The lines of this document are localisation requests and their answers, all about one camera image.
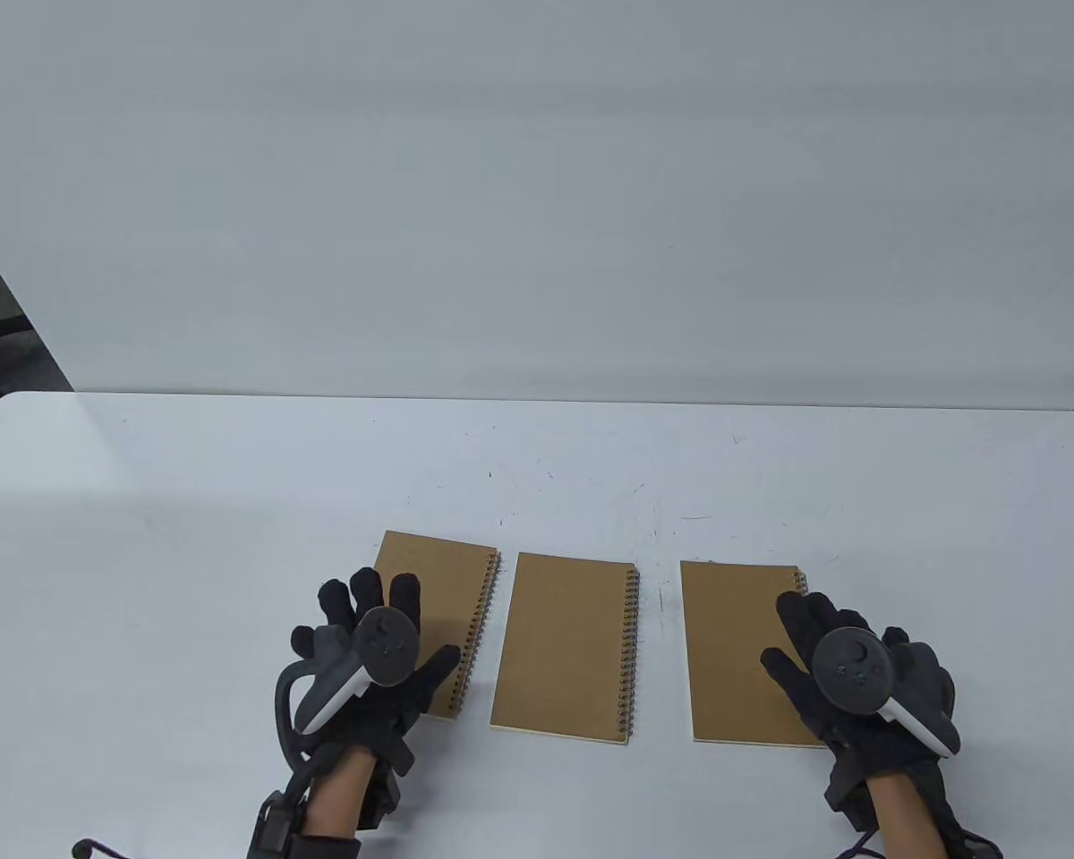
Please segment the notebook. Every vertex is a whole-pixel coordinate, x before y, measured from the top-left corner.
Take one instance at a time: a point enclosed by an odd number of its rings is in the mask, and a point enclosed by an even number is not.
[[[784,591],[808,592],[797,567],[680,564],[696,740],[819,745],[759,663],[782,647],[799,663],[775,613]]]
[[[493,727],[626,744],[638,588],[632,564],[522,553]]]
[[[431,715],[452,719],[462,709],[499,559],[491,547],[386,532],[374,562],[382,584],[389,588],[400,572],[413,572],[421,582],[419,664],[441,645],[462,647],[462,661],[438,687]]]

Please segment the finger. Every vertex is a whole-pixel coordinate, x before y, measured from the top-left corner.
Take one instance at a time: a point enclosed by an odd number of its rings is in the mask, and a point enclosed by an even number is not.
[[[416,630],[422,630],[422,584],[413,572],[402,572],[390,582],[390,606],[409,617]]]
[[[808,598],[796,591],[787,591],[775,598],[775,613],[780,615],[783,629],[786,629],[787,638],[792,639],[792,646],[796,647],[796,653],[810,666],[812,654],[819,639],[824,638],[824,630],[809,609]]]
[[[897,643],[906,643],[911,639],[906,636],[906,630],[900,629],[898,626],[888,626],[883,630],[883,643],[888,647],[894,647]]]
[[[863,614],[856,612],[854,609],[841,609],[836,612],[836,618],[840,622],[840,626],[857,626],[859,629],[870,629],[868,622],[863,620]]]
[[[350,577],[350,593],[353,594],[354,614],[362,617],[371,609],[384,605],[382,580],[378,570],[363,567]]]
[[[812,613],[815,622],[818,623],[819,629],[824,630],[824,635],[833,629],[840,629],[840,626],[843,626],[843,622],[840,620],[840,612],[837,612],[834,602],[831,602],[826,593],[809,593],[808,610]]]
[[[345,626],[353,632],[353,609],[350,609],[350,591],[336,578],[332,578],[319,588],[319,606],[325,614],[325,623]]]
[[[823,733],[828,723],[830,705],[824,698],[824,693],[819,691],[815,680],[799,669],[798,665],[792,661],[780,647],[769,646],[760,656],[759,661],[764,670],[783,690],[783,695],[796,708],[799,718],[811,729],[812,733],[818,737]]]
[[[896,668],[899,680],[904,680],[906,674],[915,670],[915,652],[912,643],[897,643],[891,647],[891,661]]]
[[[942,712],[950,718],[955,715],[955,682],[945,668],[939,668],[939,690],[942,693]]]
[[[425,664],[406,681],[407,686],[423,695],[433,696],[438,686],[446,683],[447,676],[454,673],[454,669],[462,661],[462,647],[456,645],[444,645],[426,659]]]
[[[315,658],[315,630],[308,626],[295,626],[291,630],[291,650],[301,658]]]

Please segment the skin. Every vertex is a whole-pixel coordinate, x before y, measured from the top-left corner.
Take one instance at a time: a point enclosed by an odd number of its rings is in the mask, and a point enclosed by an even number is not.
[[[352,839],[373,773],[374,756],[367,748],[355,747],[345,753],[333,772],[316,786],[307,805],[303,834]]]
[[[373,773],[373,754],[350,748],[314,791],[303,834],[352,839]],[[899,773],[877,775],[868,778],[867,786],[889,859],[947,859],[943,840],[911,778]]]
[[[943,840],[915,784],[900,773],[867,781],[888,859],[947,859]]]

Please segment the black cable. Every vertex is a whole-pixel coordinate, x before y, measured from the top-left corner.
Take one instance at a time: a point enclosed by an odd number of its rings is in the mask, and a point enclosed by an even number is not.
[[[879,828],[872,829],[867,833],[863,833],[862,838],[857,841],[852,846],[843,850],[836,859],[856,859],[856,856],[870,856],[872,859],[886,859],[884,854],[880,854],[877,850],[872,850],[872,848],[865,846],[874,835],[877,833]]]
[[[72,859],[91,859],[91,851],[99,850],[111,859],[127,859],[122,854],[116,854],[106,844],[100,844],[96,839],[79,839],[72,845]]]

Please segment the white wall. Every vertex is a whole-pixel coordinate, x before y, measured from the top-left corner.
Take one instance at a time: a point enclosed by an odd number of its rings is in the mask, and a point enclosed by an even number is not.
[[[72,383],[1074,405],[1074,2],[0,0]]]

